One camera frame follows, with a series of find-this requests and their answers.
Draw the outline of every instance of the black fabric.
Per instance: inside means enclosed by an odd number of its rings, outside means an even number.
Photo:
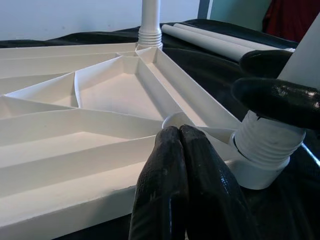
[[[279,48],[296,48],[297,43],[240,26],[205,19],[186,21],[185,24],[205,30],[243,38]],[[47,41],[0,41],[1,48],[40,47],[55,45],[129,43],[138,40],[138,28],[115,32],[74,33]],[[217,99],[239,120],[247,109],[233,99],[232,83],[242,77],[238,64],[200,47],[163,35],[163,51]],[[319,135],[307,131],[305,144],[320,156]],[[319,166],[300,147],[289,166],[265,190],[242,189],[263,240],[320,240],[320,177]],[[63,237],[59,240],[127,240],[130,215],[108,221]]]

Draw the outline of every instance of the white cylinder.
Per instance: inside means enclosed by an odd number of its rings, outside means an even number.
[[[286,123],[259,118],[248,111],[234,143],[239,152],[252,162],[277,168],[302,144],[306,130]]]
[[[278,78],[320,89],[320,14],[314,20]]]
[[[242,58],[243,55],[253,51],[253,49],[249,47],[234,44],[232,42],[216,39],[166,24],[162,26],[162,31],[168,35],[197,45],[201,48],[207,49],[237,62]]]
[[[203,30],[203,29],[200,29],[197,27],[192,27],[192,26],[188,26],[188,25],[184,25],[184,24],[180,24],[180,23],[176,23],[173,26],[176,28],[188,30],[188,31],[191,31],[191,32],[194,32],[197,34],[202,34],[202,35],[205,35],[205,36],[208,36],[211,38],[220,39],[220,40],[227,41],[230,43],[238,44],[238,45],[241,45],[241,46],[244,46],[247,48],[251,48],[254,50],[279,50],[279,48],[274,47],[274,46],[269,46],[269,45],[261,44],[258,42],[237,38],[234,36],[228,36],[228,35],[224,35],[224,34],[217,33],[217,32],[207,31],[207,30]]]
[[[161,0],[142,0],[141,27],[138,44],[142,47],[161,47],[160,29]]]

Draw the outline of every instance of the white tube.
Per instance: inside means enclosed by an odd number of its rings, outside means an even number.
[[[220,40],[227,41],[230,43],[238,44],[238,45],[241,45],[241,46],[244,46],[247,48],[251,48],[254,50],[279,50],[279,48],[274,47],[274,46],[269,46],[269,45],[257,43],[254,41],[249,41],[249,40],[237,38],[234,36],[228,36],[228,35],[212,32],[212,31],[207,31],[207,30],[203,30],[203,29],[200,29],[197,27],[192,27],[192,26],[188,26],[188,25],[184,25],[184,24],[180,24],[180,23],[176,23],[173,26],[176,28],[188,30],[188,31],[191,31],[191,32],[194,32],[197,34],[202,34],[202,35],[205,35],[205,36],[208,36],[211,38],[220,39]]]
[[[160,4],[161,0],[142,0],[142,17],[138,40],[138,45],[142,47],[162,46]]]
[[[278,78],[320,89],[320,14],[314,20]]]
[[[162,31],[168,35],[197,45],[201,48],[207,49],[237,62],[242,58],[244,54],[253,51],[253,49],[249,47],[234,44],[228,41],[223,41],[166,24],[162,26]]]

